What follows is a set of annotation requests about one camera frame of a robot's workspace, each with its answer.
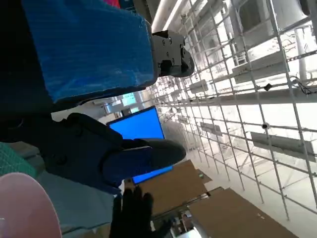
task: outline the metal grid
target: metal grid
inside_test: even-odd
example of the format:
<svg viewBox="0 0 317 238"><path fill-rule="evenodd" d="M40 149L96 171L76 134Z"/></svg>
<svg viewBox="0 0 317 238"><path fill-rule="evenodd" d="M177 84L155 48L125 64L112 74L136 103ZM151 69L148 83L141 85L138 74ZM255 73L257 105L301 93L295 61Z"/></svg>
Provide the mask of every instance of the metal grid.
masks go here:
<svg viewBox="0 0 317 238"><path fill-rule="evenodd" d="M255 10L251 2L264 18L250 19L257 15L247 13ZM283 2L297 7L293 22L281 14L292 12ZM316 154L307 148L317 139L315 19L301 11L288 0L188 0L170 29L186 37L195 73L163 77L150 88L161 119L182 126L194 160L228 180L228 169L236 171L243 190L245 179L255 181L262 203L263 187L279 194L287 220L287 200L317 215ZM256 146L253 132L265 135L267 148ZM274 136L298 140L301 155L277 151ZM292 192L296 186L308 196Z"/></svg>

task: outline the blue screen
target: blue screen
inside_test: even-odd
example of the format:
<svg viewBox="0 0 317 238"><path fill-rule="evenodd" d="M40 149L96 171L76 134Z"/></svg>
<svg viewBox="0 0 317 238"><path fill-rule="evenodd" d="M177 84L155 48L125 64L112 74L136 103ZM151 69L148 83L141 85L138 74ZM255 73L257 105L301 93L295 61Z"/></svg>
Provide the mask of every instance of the blue screen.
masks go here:
<svg viewBox="0 0 317 238"><path fill-rule="evenodd" d="M164 139L164 134L160 126L158 113L155 108L144 111L125 119L110 124L110 128L119 132L123 139ZM147 179L172 170L172 166L155 170L150 173L133 177L134 183L140 183Z"/></svg>

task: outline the gloved hand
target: gloved hand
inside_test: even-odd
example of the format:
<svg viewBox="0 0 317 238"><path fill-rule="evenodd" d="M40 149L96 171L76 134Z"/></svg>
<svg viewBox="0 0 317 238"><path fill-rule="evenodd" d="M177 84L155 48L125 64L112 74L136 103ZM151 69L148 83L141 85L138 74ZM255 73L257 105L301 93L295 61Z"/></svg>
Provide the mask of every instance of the gloved hand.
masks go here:
<svg viewBox="0 0 317 238"><path fill-rule="evenodd" d="M153 197L136 187L134 192L126 189L114 199L110 238L163 238L171 228L171 222L165 223L157 231L151 231Z"/></svg>

